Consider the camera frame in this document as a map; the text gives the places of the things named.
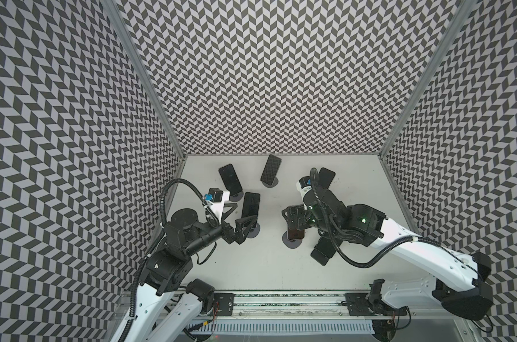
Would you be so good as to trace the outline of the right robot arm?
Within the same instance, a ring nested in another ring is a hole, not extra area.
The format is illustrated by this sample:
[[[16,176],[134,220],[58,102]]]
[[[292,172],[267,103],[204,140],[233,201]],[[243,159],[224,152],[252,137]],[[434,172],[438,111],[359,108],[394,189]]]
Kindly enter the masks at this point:
[[[408,306],[439,305],[462,319],[481,321],[494,305],[486,282],[492,272],[490,257],[445,247],[399,225],[369,205],[345,205],[330,190],[335,173],[312,168],[295,187],[300,205],[282,211],[288,227],[298,232],[315,228],[320,235],[311,257],[322,266],[339,255],[358,269],[370,269],[388,257],[398,257],[428,275],[406,282],[375,279],[366,296],[372,313]]]

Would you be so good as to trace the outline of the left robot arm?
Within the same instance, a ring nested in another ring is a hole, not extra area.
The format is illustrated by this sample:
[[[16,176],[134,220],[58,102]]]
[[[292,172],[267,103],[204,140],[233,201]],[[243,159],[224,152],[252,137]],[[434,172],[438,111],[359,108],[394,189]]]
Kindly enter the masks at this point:
[[[176,184],[187,186],[199,199],[205,222],[198,220],[194,209],[180,209],[167,216],[166,198]],[[214,301],[215,289],[195,279],[184,284],[192,270],[192,257],[219,239],[228,244],[244,243],[258,218],[255,215],[237,219],[230,225],[225,219],[236,209],[229,193],[211,188],[201,193],[188,180],[175,178],[161,191],[159,234],[153,238],[139,263],[131,285],[127,309],[111,341],[175,341],[185,333],[192,341],[202,341],[191,325],[200,315],[217,316],[219,305]]]

